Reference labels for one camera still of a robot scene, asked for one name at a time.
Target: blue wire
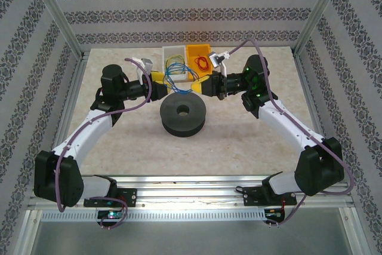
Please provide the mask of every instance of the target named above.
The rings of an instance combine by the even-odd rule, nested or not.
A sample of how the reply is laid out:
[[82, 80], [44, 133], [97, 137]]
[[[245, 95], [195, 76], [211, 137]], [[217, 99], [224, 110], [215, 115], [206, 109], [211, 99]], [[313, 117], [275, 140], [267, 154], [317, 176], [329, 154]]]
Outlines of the blue wire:
[[175, 93], [180, 93], [180, 94], [191, 93], [192, 92], [191, 89], [189, 89], [189, 90], [179, 89], [175, 85], [175, 82], [171, 79], [171, 75], [179, 75], [179, 72], [180, 73], [184, 73], [185, 71], [188, 71], [189, 73], [191, 73], [192, 78], [193, 78], [194, 81], [199, 79], [198, 74], [194, 70], [192, 70], [191, 68], [187, 67], [185, 64], [172, 63], [171, 65], [169, 65], [166, 68], [166, 71], [165, 71], [165, 74], [164, 74], [164, 77], [163, 77], [163, 82], [166, 85], [166, 87], [171, 89], [171, 90], [173, 90]]

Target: enclosure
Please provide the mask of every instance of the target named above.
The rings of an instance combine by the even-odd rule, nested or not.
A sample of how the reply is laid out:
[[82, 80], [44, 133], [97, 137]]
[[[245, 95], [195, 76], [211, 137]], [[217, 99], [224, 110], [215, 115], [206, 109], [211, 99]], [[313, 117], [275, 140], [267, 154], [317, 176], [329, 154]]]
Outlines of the enclosure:
[[[244, 254], [255, 247], [261, 254], [382, 254], [381, 18], [381, 0], [0, 0], [1, 254], [76, 254], [81, 248], [96, 254], [108, 251], [113, 236], [115, 253], [129, 244], [142, 254]], [[82, 174], [113, 176], [138, 189], [132, 222], [118, 236], [85, 220], [90, 211], [82, 203], [68, 208], [63, 214], [73, 215], [67, 218], [34, 196], [37, 154], [51, 151], [83, 121], [104, 66], [119, 64], [135, 79], [126, 57], [151, 59], [160, 70], [162, 47], [210, 44], [222, 53], [249, 37], [260, 43], [271, 86], [288, 110], [339, 140], [355, 178], [351, 195], [308, 198], [289, 227], [277, 230], [255, 215], [244, 220], [248, 209], [236, 185], [294, 171], [298, 155], [236, 95], [223, 101], [203, 96], [206, 124], [189, 140], [164, 131], [160, 101], [124, 114], [101, 138]], [[240, 72], [252, 54], [246, 45], [226, 60], [228, 70]], [[180, 211], [202, 217], [180, 216], [176, 223]], [[150, 220], [157, 212], [171, 220]], [[237, 212], [234, 220], [202, 220], [230, 212]], [[148, 231], [156, 229], [163, 234]], [[138, 238], [144, 236], [149, 243], [142, 249]], [[167, 241], [171, 236], [179, 245]]]

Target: yellow plastic box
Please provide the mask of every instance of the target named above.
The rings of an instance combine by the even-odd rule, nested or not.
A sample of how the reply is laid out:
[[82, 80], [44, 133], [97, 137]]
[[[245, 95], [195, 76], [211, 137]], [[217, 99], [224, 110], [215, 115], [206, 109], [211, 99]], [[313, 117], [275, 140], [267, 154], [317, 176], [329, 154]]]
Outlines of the yellow plastic box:
[[[191, 69], [193, 69], [199, 76], [199, 78], [212, 74], [213, 66], [208, 58], [209, 53], [211, 52], [211, 47], [209, 44], [198, 44], [198, 45], [186, 45], [186, 53], [187, 53], [187, 63]], [[206, 57], [208, 62], [208, 70], [201, 71], [198, 65], [195, 63], [195, 59], [199, 56]], [[192, 75], [189, 73], [189, 80], [192, 80]]]

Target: metal bracket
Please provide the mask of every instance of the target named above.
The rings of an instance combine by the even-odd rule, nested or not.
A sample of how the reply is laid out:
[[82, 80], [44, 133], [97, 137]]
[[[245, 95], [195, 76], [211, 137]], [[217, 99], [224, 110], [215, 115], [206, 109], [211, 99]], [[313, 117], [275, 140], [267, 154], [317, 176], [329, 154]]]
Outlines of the metal bracket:
[[[127, 203], [128, 207], [135, 207], [135, 204], [137, 202], [137, 189], [118, 188], [116, 198], [122, 198], [122, 200], [124, 200]], [[85, 199], [84, 207], [118, 208], [122, 207], [122, 204], [115, 201]]]
[[296, 205], [296, 195], [293, 192], [287, 192], [281, 195], [275, 195], [267, 198], [264, 194], [264, 189], [261, 186], [242, 187], [237, 186], [236, 191], [243, 195], [244, 206], [278, 206], [282, 205]]

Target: red wire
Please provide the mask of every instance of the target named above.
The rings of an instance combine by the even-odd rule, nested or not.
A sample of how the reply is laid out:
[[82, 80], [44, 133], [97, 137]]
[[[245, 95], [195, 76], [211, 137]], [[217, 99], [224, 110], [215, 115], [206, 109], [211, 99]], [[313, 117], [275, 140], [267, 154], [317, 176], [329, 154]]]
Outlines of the red wire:
[[[202, 66], [200, 61], [203, 61], [205, 63], [205, 66]], [[199, 56], [198, 58], [195, 58], [195, 63], [198, 65], [199, 69], [203, 72], [208, 71], [210, 68], [206, 57]]]

